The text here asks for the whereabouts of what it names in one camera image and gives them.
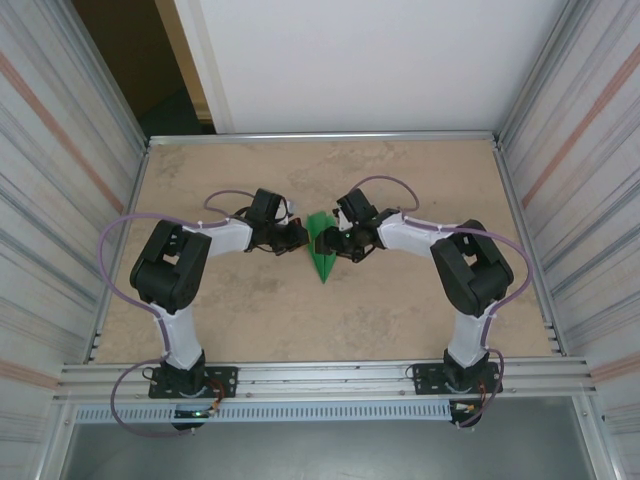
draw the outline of green paper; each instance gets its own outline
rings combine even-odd
[[[321,255],[316,253],[316,237],[327,228],[334,227],[335,225],[336,221],[333,216],[327,215],[326,212],[314,213],[307,217],[306,228],[309,232],[309,237],[311,238],[311,243],[309,243],[309,253],[311,253],[311,259],[318,271],[318,275],[320,275],[322,283],[327,282],[331,268],[333,268],[333,264],[336,262],[336,254]]]

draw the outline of work surface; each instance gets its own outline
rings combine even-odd
[[[304,221],[307,214],[331,211],[336,199],[374,174],[393,175],[415,189],[421,201],[416,218],[474,218],[517,240],[486,141],[156,146],[136,211],[213,221],[220,217],[202,208],[207,195],[264,187],[293,201]],[[379,210],[411,205],[394,183],[374,181],[362,188]],[[214,200],[213,206],[234,212],[249,199]],[[129,273],[155,224],[139,220],[131,227],[116,280],[131,295]],[[500,248],[517,288],[524,262]],[[325,285],[306,248],[281,257],[262,251],[216,257],[207,264],[194,307],[198,338],[213,362],[439,358],[454,323],[433,263],[382,250],[357,265],[339,258]],[[532,287],[500,310],[489,343],[507,356],[550,355]],[[134,362],[161,351],[151,315],[113,298],[96,361]]]

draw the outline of aluminum frame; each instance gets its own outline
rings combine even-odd
[[[236,397],[225,402],[366,401],[420,398],[405,375],[415,363],[442,360],[372,362],[216,363],[239,368]],[[69,365],[62,371],[54,405],[109,402],[111,389],[129,365]],[[576,357],[506,358],[505,397],[594,395],[586,361]],[[128,375],[118,390],[118,404],[171,404],[175,399],[149,399],[149,381],[142,370]],[[433,395],[431,399],[462,399],[469,395]],[[180,399],[179,403],[202,403]]]
[[[278,142],[355,142],[355,141],[437,141],[437,140],[493,140],[488,130],[430,131],[430,132],[329,132],[329,133],[255,133],[222,135],[154,136],[150,147],[157,145],[210,145],[216,143],[278,143]]]
[[[142,157],[142,161],[140,162],[140,167],[138,168],[138,173],[136,174],[136,179],[133,183],[133,192],[131,193],[131,197],[129,198],[129,203],[127,204],[124,212],[122,212],[123,215],[133,213],[136,209],[136,204],[138,203],[138,198],[140,197],[140,190],[142,189],[142,181],[144,180],[144,175],[147,171],[148,164],[149,152],[147,150],[147,152],[145,152],[144,156]],[[116,243],[116,251],[113,256],[111,266],[109,267],[109,276],[112,280],[115,280],[115,277],[118,274],[120,261],[122,260],[122,255],[124,254],[124,247],[127,242],[127,237],[129,236],[130,229],[131,222],[126,222],[120,230],[120,235],[118,236],[118,241]],[[93,360],[93,358],[95,357],[95,350],[100,345],[102,327],[104,326],[104,321],[107,318],[111,296],[112,292],[105,284],[102,289],[102,293],[100,294],[100,302],[98,303],[98,309],[95,317],[95,331],[85,347],[85,363]]]
[[[506,169],[502,151],[491,132],[379,132],[379,133],[324,133],[324,134],[267,134],[267,135],[218,135],[200,137],[152,137],[150,147],[155,145],[229,144],[229,143],[276,143],[276,142],[323,142],[323,141],[427,141],[427,140],[488,140],[491,141],[494,157],[516,229],[528,253],[534,259],[534,285],[538,293],[541,310],[545,317],[545,328],[552,349],[560,353],[561,331],[553,328],[555,313],[548,289],[545,287],[540,266],[536,262],[535,249],[526,229],[520,203]],[[135,210],[148,157],[141,166],[135,191],[128,207]],[[118,258],[126,240],[128,229],[123,229],[118,246]],[[118,261],[114,262],[115,275]],[[99,326],[102,327],[109,303],[109,295],[103,301]],[[234,364],[240,368],[238,395],[227,399],[231,404],[264,405],[272,402],[378,402],[393,400],[415,402],[417,399],[458,399],[464,395],[442,395],[418,397],[413,383],[405,376],[406,368],[425,360],[377,361],[377,362],[306,362],[306,363],[245,363]],[[585,411],[585,403],[593,405],[595,386],[584,359],[578,357],[534,357],[505,359],[504,392],[501,397],[571,397],[576,407],[578,420]],[[51,418],[47,427],[43,454],[38,466],[37,478],[58,478],[66,456],[77,412],[87,405],[105,405],[113,382],[122,369],[129,365],[69,365],[65,366],[59,388],[54,396]],[[141,371],[133,372],[122,383],[118,391],[118,405],[144,409],[149,406],[175,404],[175,400],[151,400],[147,397],[148,381]],[[180,400],[180,404],[202,403],[202,400]],[[581,422],[585,441],[594,464],[597,478],[612,477],[617,472],[610,445],[597,423]]]

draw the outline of orange stripe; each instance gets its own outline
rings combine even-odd
[[[569,138],[564,142],[558,153],[555,154],[549,165],[543,170],[542,174],[536,182],[531,187],[531,190],[524,196],[522,199],[522,205],[524,208],[531,203],[531,199],[538,193],[538,190],[544,185],[544,182],[551,176],[553,171],[558,168],[560,162],[564,160],[567,154],[571,151],[571,149],[578,142],[580,137],[584,134],[585,130],[591,125],[591,122],[602,112],[604,107],[611,101],[611,99],[615,96],[616,93],[622,88],[625,82],[629,79],[631,74],[635,71],[635,69],[640,64],[640,44],[631,52],[629,58],[625,60],[622,66],[615,73],[613,78],[609,81],[607,86],[604,88],[596,102],[593,104],[587,115],[582,119],[582,121],[575,128],[573,133],[569,135]]]
[[[640,353],[634,353],[615,362],[594,368],[591,371],[591,378],[598,383],[635,372],[640,372]]]
[[[16,382],[28,383],[36,387],[48,388],[50,390],[58,388],[57,378],[4,360],[0,360],[0,377],[8,378]]]
[[[100,178],[100,175],[93,169],[82,152],[75,146],[67,132],[60,126],[56,119],[51,115],[42,102],[36,97],[35,93],[29,85],[24,81],[20,73],[11,65],[9,59],[0,51],[0,70],[6,79],[11,83],[13,88],[20,94],[32,110],[40,117],[42,123],[49,129],[53,136],[60,142],[64,149],[78,163],[80,168],[89,176],[91,181],[98,187],[98,190],[105,196],[109,203],[118,213],[122,213],[124,205],[118,200],[115,194],[109,189],[108,185]]]

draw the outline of black mounting bracket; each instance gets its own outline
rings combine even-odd
[[[171,379],[162,367],[156,367],[151,374],[151,385],[149,386],[149,398],[204,398],[216,399],[219,393],[214,388],[215,383],[210,383],[210,379],[215,379],[224,387],[224,398],[233,398],[236,396],[236,388],[238,387],[238,368],[237,367],[218,367],[205,366],[204,378],[200,390],[193,395],[186,396],[181,394],[178,389],[172,386]]]
[[[487,362],[484,368],[478,372],[476,381],[465,390],[456,390],[451,385],[444,363],[416,363],[411,365],[411,372],[416,395],[449,395],[452,393],[479,395],[482,393],[481,385],[484,385],[485,393],[489,395],[498,382],[499,367],[495,362]],[[500,385],[498,392],[502,392],[502,385]]]

